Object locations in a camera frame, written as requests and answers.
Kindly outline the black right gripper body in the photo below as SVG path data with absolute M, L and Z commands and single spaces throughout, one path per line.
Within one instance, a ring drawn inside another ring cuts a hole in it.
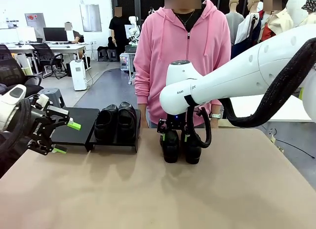
M 159 133 L 166 134 L 171 130 L 181 130 L 185 134 L 190 134 L 192 129 L 191 120 L 192 118 L 188 114 L 168 114 L 166 119 L 159 119 Z

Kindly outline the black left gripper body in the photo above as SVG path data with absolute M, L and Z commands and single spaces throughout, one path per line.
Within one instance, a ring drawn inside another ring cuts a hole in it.
M 62 125 L 62 110 L 31 110 L 29 137 L 40 143 L 51 143 L 55 129 Z

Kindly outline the chunky black leather loafer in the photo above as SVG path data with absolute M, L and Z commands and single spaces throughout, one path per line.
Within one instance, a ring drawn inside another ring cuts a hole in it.
M 190 138 L 189 143 L 183 143 L 183 131 L 181 133 L 181 148 L 185 155 L 186 162 L 189 164 L 198 164 L 200 155 L 201 155 L 201 147 L 198 146 L 198 142 L 192 136 Z
M 180 153 L 179 136 L 176 130 L 169 130 L 165 134 L 162 152 L 167 163 L 175 163 Z

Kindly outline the black leather dress shoe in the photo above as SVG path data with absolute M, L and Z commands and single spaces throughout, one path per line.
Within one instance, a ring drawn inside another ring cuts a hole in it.
M 129 102 L 121 102 L 118 108 L 117 140 L 119 143 L 132 142 L 136 135 L 137 115 Z
M 94 124 L 94 135 L 97 141 L 112 143 L 117 129 L 118 108 L 111 104 L 102 109 Z

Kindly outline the person's left forearm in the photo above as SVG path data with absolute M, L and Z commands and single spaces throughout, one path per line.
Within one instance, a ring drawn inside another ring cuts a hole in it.
M 212 114 L 220 114 L 221 113 L 221 102 L 219 100 L 212 100 L 211 101 L 211 111 Z

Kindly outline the person's right forearm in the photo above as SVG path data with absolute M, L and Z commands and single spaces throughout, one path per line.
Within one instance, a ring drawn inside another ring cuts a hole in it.
M 150 73 L 140 66 L 135 66 L 135 94 L 138 104 L 147 104 L 150 92 Z

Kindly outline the black shoe stand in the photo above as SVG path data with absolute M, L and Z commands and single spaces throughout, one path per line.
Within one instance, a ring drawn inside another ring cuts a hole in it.
M 90 143 L 90 139 L 99 109 L 70 107 L 64 109 L 69 111 L 75 123 L 81 125 L 80 130 L 65 125 L 57 127 L 51 137 L 52 142 L 62 146 L 83 146 L 87 152 L 92 150 L 94 145 Z
M 136 154 L 138 150 L 138 139 L 139 139 L 139 134 L 140 134 L 141 111 L 138 109 L 135 109 L 135 111 L 137 115 L 137 121 L 136 121 L 137 125 L 136 125 L 136 135 L 132 142 L 119 143 L 117 140 L 117 129 L 116 129 L 116 134 L 114 136 L 114 141 L 112 143 L 104 143 L 101 141 L 97 141 L 95 138 L 94 132 L 91 136 L 90 143 L 92 143 L 94 147 L 97 148 L 97 150 L 101 150 L 107 153 Z

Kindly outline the person's right hand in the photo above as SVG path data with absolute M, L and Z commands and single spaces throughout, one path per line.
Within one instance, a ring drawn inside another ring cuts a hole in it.
M 147 105 L 146 104 L 138 104 L 138 109 L 141 111 L 141 128 L 149 128 L 147 119 L 146 119 L 146 110 Z

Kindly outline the grey plastic stool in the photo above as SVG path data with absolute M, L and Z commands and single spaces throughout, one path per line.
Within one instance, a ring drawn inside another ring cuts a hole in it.
M 63 108 L 65 106 L 64 99 L 58 88 L 44 88 L 38 94 L 46 95 L 49 98 L 50 104 L 55 107 Z

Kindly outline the white dehumidifier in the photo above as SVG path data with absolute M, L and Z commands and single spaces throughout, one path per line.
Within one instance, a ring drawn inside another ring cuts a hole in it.
M 70 70 L 75 91 L 84 91 L 87 89 L 86 72 L 83 60 L 72 60 Z

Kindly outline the person in pink hoodie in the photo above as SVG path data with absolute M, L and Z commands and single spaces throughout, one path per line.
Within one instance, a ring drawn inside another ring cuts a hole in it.
M 166 117 L 159 95 L 170 63 L 188 60 L 201 75 L 207 75 L 230 57 L 229 25 L 211 0 L 165 0 L 145 19 L 134 58 L 134 67 L 150 73 L 149 127 L 157 127 L 159 119 Z

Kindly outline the white office desk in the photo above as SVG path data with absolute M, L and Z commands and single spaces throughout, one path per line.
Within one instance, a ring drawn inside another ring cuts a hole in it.
M 32 60 L 35 65 L 35 74 L 39 75 L 42 72 L 38 70 L 38 66 L 35 61 L 35 55 L 34 55 L 34 48 L 31 44 L 22 44 L 22 45 L 16 45 L 14 43 L 5 44 L 7 48 L 10 50 L 11 53 L 31 53 Z M 53 51 L 53 53 L 61 53 L 61 54 L 77 54 L 79 55 L 79 51 L 87 51 L 86 50 L 86 44 L 85 43 L 78 43 L 78 44 L 59 44 L 59 45 L 48 45 L 50 49 Z

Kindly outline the clear equipment cart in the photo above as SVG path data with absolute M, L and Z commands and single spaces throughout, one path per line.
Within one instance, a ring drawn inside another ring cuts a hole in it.
M 134 61 L 135 53 L 122 53 L 120 58 L 120 69 L 122 71 L 131 71 L 133 72 L 133 61 Z

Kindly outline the person in brown shirt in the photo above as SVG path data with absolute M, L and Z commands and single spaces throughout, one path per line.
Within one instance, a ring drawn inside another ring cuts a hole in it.
M 77 32 L 73 29 L 71 22 L 65 23 L 65 31 L 66 31 L 68 42 L 71 42 L 71 43 L 83 43 L 84 42 L 83 35 L 81 35 L 79 32 Z

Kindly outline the black computer monitor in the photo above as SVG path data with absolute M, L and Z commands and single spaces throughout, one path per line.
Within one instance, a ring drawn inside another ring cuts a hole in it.
M 64 28 L 43 28 L 46 41 L 51 42 L 67 42 L 67 32 Z

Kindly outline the white computer monitor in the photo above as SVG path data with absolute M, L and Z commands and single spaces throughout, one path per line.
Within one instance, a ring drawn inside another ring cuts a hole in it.
M 17 29 L 17 35 L 19 41 L 22 42 L 36 42 L 36 32 L 33 27 L 18 27 Z

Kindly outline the white folding table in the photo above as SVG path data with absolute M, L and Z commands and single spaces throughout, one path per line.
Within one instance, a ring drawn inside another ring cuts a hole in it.
M 257 110 L 263 95 L 231 98 L 231 103 L 237 117 L 252 115 Z M 272 122 L 312 122 L 300 99 L 290 96 L 284 105 L 269 119 Z

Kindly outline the person in black clothes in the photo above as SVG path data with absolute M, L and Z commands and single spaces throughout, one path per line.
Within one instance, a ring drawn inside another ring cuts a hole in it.
M 122 15 L 122 7 L 114 8 L 114 17 L 111 19 L 109 29 L 111 32 L 112 43 L 114 44 L 118 56 L 125 51 L 125 46 L 129 41 L 126 35 L 125 25 L 130 25 L 129 20 Z

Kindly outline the white humanoid robot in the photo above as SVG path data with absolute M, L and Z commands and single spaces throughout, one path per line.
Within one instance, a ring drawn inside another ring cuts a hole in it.
M 129 41 L 129 45 L 137 46 L 140 36 L 140 26 L 138 24 L 137 16 L 130 16 L 130 25 L 125 25 L 126 37 Z

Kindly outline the mannequin with grey top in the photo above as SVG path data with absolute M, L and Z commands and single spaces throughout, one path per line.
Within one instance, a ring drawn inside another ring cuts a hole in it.
M 238 4 L 239 0 L 229 0 L 230 11 L 225 15 L 230 29 L 231 46 L 235 43 L 238 26 L 244 20 L 244 17 L 237 12 Z

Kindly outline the mannequin with white navy jacket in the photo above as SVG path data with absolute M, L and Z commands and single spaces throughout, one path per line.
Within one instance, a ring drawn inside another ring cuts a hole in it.
M 235 44 L 238 44 L 249 37 L 251 22 L 253 18 L 255 18 L 253 28 L 255 28 L 258 25 L 260 16 L 259 12 L 257 11 L 257 7 L 259 2 L 260 0 L 247 0 L 247 9 L 249 11 L 249 14 L 238 26 Z

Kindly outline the mannequin red top cream jacket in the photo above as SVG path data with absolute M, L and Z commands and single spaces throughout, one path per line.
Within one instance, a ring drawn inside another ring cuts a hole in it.
M 269 17 L 262 23 L 260 42 L 293 28 L 293 20 L 286 9 L 287 2 L 288 0 L 264 0 L 264 12 Z

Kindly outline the mannequin beige coat bucket hat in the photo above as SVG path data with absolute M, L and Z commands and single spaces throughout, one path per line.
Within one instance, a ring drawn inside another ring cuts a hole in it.
M 316 0 L 306 0 L 302 9 L 308 12 L 308 16 L 299 24 L 299 26 L 316 24 Z

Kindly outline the silver wall panel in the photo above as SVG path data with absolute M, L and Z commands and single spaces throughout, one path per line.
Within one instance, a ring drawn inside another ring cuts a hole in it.
M 98 4 L 80 4 L 80 13 L 84 32 L 102 32 Z

